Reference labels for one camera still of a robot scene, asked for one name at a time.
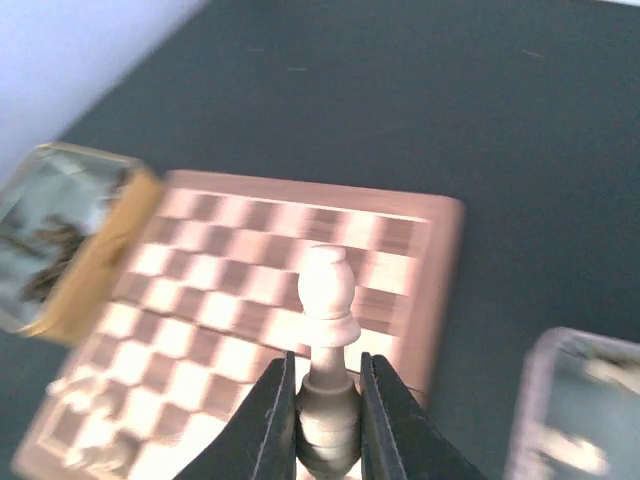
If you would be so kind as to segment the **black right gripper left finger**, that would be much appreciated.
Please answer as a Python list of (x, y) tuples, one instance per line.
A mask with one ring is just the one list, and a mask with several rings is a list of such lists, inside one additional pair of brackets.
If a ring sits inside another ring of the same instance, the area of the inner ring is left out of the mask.
[(272, 360), (222, 432), (176, 477), (284, 480), (296, 477), (295, 357)]

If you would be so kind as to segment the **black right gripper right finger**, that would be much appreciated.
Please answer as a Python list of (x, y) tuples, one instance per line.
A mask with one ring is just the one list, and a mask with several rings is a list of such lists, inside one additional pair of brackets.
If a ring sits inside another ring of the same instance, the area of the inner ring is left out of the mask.
[(485, 480), (433, 426), (386, 357), (361, 355), (361, 476)]

